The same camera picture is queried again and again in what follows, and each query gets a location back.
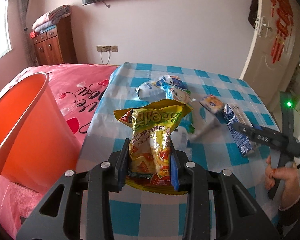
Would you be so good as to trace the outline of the yellow chip bag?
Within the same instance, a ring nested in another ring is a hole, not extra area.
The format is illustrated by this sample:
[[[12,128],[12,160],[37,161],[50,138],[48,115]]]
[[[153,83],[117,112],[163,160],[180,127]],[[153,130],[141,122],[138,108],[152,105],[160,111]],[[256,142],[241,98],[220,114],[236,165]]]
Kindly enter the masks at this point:
[[[171,134],[192,107],[162,99],[139,108],[117,109],[115,119],[132,129],[129,143],[129,186],[151,193],[176,195],[171,175]]]

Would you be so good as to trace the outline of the blue milk carton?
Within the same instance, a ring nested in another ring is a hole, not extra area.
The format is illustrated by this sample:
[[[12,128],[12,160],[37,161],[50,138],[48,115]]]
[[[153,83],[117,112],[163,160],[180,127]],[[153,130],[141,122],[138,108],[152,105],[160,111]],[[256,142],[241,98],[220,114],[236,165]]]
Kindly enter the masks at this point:
[[[245,135],[245,132],[253,126],[239,105],[224,103],[214,95],[203,97],[199,103],[213,114],[221,124],[226,124],[239,153],[243,157],[253,153],[258,148],[258,143],[252,142]]]

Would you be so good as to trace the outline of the blue white snack wrapper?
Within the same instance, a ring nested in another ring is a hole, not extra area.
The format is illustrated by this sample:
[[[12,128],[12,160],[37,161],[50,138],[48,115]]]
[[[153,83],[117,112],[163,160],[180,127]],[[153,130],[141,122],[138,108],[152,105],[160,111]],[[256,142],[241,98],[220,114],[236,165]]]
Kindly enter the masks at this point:
[[[165,92],[167,99],[190,103],[191,92],[178,76],[164,75],[159,78],[156,85]]]

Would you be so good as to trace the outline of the white crushed milk bottle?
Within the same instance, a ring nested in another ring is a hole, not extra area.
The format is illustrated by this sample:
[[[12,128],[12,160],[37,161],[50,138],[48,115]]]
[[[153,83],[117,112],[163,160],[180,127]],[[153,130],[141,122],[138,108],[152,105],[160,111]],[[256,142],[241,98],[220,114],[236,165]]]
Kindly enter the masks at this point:
[[[161,80],[149,80],[135,88],[140,100],[157,101],[165,98]]]

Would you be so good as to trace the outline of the blue checkered plastic tablecloth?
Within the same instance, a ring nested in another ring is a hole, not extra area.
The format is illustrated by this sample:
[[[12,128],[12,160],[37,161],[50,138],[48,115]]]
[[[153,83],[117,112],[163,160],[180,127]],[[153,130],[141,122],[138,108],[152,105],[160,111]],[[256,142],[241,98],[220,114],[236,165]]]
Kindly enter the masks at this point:
[[[252,124],[277,129],[267,108],[245,81],[196,69],[124,63],[109,79],[90,74],[77,85],[77,107],[93,114],[92,120],[79,129],[85,133],[85,140],[77,163],[78,172],[91,169],[122,148],[132,132],[115,119],[113,112],[144,106],[146,103],[138,98],[136,88],[164,75],[179,77],[195,99],[208,94],[217,96],[224,103],[238,105]],[[207,170],[231,170],[277,224],[279,204],[268,198],[264,187],[265,160],[270,149],[260,146],[254,153],[241,156],[224,121],[218,119],[213,125],[205,126],[203,120],[207,117],[203,107],[194,107],[195,132],[189,134],[185,128],[178,128],[172,134],[175,148],[186,152]],[[155,194],[125,186],[109,198],[115,239],[181,239],[186,196]]]

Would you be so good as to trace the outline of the pink floral bedspread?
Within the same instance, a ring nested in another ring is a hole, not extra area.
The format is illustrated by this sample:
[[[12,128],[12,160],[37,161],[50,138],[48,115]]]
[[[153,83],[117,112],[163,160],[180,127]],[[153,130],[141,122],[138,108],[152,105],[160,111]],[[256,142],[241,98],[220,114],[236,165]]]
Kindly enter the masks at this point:
[[[24,69],[0,91],[0,239],[25,218],[67,170],[76,167],[111,65]]]

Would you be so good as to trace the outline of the orange plastic bucket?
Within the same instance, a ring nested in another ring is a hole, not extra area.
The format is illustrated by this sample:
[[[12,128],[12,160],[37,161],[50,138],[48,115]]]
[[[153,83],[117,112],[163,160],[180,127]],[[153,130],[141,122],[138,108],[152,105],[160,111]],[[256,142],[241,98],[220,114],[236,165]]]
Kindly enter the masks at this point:
[[[35,73],[0,98],[0,176],[39,193],[73,170],[81,146],[49,86]]]

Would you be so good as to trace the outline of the white door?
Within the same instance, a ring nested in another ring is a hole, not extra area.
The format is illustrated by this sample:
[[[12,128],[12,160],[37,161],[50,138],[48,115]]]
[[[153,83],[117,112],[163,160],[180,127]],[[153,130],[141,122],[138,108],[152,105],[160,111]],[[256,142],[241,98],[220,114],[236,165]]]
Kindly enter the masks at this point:
[[[281,90],[285,74],[292,69],[293,50],[298,48],[300,42],[300,6],[296,0],[289,0],[293,10],[294,26],[292,36],[289,39],[287,50],[284,50],[281,59],[272,63],[271,49],[275,39],[275,18],[271,16],[271,0],[258,0],[257,17],[264,16],[267,23],[273,29],[267,37],[258,37],[254,30],[248,56],[240,78],[256,92],[261,101],[270,108],[277,100],[277,94]]]

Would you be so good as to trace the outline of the red paper door decoration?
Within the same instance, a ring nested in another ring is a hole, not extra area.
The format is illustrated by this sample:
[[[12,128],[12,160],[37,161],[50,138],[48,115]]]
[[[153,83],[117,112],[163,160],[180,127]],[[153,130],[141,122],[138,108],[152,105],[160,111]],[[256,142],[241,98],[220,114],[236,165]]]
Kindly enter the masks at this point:
[[[275,18],[275,39],[271,49],[272,63],[281,59],[284,50],[287,50],[289,39],[294,26],[293,10],[289,0],[271,0],[271,16]]]

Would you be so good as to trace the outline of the brown wooden cabinet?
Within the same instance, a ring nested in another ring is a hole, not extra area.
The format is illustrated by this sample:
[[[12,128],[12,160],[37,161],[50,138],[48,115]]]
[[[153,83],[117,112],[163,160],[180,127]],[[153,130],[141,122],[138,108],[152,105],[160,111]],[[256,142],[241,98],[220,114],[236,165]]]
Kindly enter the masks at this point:
[[[51,29],[36,35],[32,42],[39,66],[78,63],[70,16],[62,18]]]

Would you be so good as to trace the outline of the folded blankets stack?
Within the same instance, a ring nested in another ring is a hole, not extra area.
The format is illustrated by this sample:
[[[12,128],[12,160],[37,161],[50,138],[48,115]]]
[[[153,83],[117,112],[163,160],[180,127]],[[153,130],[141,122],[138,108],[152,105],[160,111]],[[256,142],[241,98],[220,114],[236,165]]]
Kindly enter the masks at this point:
[[[61,19],[70,16],[71,13],[71,6],[66,4],[43,14],[34,22],[32,26],[33,31],[29,35],[30,38],[34,38],[39,34],[40,31],[45,30],[52,25],[56,25]]]

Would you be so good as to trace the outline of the grey checkered curtain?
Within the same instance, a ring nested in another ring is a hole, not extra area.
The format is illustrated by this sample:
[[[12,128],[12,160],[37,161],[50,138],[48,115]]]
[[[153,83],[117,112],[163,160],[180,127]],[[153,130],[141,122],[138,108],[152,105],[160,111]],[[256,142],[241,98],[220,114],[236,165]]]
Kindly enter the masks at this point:
[[[17,0],[18,12],[21,21],[23,48],[26,54],[26,61],[29,67],[34,66],[35,61],[31,54],[31,46],[28,40],[28,27],[27,27],[27,10],[29,0]]]

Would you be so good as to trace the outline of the wall power outlet strip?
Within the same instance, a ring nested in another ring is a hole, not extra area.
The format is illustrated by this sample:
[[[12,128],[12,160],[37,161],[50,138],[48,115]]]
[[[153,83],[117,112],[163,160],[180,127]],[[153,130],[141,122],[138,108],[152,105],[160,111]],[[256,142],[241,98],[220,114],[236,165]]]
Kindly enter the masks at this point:
[[[117,46],[96,46],[96,49],[98,52],[106,52],[106,51],[111,51],[114,53],[118,52]]]

